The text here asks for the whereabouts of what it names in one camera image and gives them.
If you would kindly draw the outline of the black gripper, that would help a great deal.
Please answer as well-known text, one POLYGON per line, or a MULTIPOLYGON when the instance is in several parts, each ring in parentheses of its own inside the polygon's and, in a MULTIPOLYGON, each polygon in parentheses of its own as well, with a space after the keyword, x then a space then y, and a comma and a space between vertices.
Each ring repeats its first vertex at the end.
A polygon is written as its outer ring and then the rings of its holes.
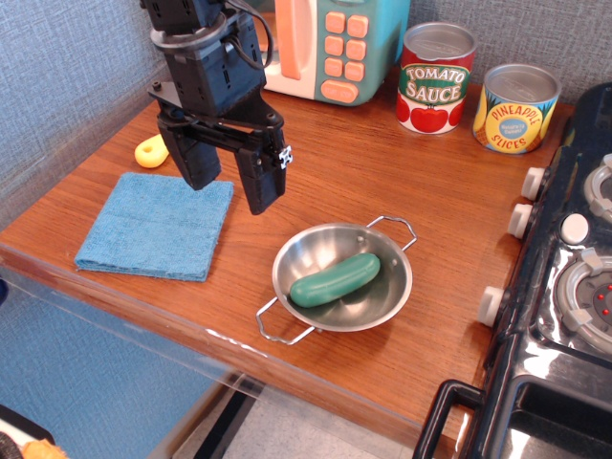
POLYGON ((262 98, 266 84, 255 11, 151 11, 151 40, 171 75, 151 91, 160 105, 158 127, 185 181, 200 190, 221 173, 205 131, 252 130, 234 156, 253 215, 285 193, 293 149, 283 119, 262 98))

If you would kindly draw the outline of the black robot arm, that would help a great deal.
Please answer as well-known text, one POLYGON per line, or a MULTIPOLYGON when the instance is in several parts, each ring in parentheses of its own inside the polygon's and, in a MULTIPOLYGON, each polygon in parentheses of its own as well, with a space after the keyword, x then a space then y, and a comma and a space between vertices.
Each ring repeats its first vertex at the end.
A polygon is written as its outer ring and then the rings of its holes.
POLYGON ((143 1, 141 7, 171 75, 149 93, 175 165, 200 190, 221 172, 219 150, 233 153, 251 213, 264 212, 284 194, 293 159, 284 120, 262 97, 272 54, 260 51, 256 27, 265 19, 244 1, 143 1))

